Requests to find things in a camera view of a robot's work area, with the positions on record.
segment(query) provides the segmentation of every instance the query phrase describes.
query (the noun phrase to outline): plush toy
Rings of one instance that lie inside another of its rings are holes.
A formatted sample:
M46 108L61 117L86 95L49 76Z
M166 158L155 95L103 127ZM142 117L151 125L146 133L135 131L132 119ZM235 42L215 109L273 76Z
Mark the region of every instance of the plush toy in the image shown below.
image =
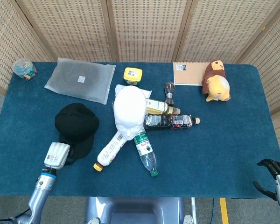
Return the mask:
M231 99L229 95L229 83L226 80L223 62L220 60L213 60L207 66L202 79L202 93L208 93L206 101L222 100L227 101Z

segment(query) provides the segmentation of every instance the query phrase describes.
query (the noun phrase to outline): green bottle cap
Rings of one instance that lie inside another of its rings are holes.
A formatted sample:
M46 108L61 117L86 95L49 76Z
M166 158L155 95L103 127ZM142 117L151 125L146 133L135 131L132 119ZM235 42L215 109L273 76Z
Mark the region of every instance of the green bottle cap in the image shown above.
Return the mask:
M157 170L151 171L150 175L151 176L157 176L158 175L158 171Z

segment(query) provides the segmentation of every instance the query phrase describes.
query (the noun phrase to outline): notebook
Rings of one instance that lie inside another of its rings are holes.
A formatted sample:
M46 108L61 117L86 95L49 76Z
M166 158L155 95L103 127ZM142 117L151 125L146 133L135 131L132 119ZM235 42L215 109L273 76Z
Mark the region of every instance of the notebook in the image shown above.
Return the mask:
M201 81L209 62L173 62L175 85L202 85Z

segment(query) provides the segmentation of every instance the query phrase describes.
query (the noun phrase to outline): yellow floor line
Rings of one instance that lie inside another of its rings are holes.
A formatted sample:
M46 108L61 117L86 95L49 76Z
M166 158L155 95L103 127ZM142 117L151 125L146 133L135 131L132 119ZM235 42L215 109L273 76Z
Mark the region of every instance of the yellow floor line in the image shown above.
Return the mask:
M220 206L221 206L221 214L222 214L222 223L228 224L228 215L227 215L227 207L226 207L226 199L220 198Z

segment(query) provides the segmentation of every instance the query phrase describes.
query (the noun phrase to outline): blue tablecloth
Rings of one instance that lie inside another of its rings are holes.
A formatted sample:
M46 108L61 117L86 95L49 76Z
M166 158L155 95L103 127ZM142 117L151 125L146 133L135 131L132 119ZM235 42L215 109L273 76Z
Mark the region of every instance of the blue tablecloth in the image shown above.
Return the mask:
M35 79L27 82L13 75L0 115L0 195L33 192L48 148L58 141L54 117L74 102L90 108L100 125L90 154L57 172L52 195L263 197L254 180L275 189L269 172L256 165L264 158L280 161L280 150L255 67L225 64L232 97L227 102L206 102L201 86L176 86L175 106L199 117L201 124L187 130L147 131L159 172L151 177L133 141L101 173L92 166L116 133L112 101L116 84L124 84L124 69L143 69L139 87L152 90L151 98L163 101L164 84L173 80L172 63L109 63L116 69L107 105L44 89L56 63L34 64Z

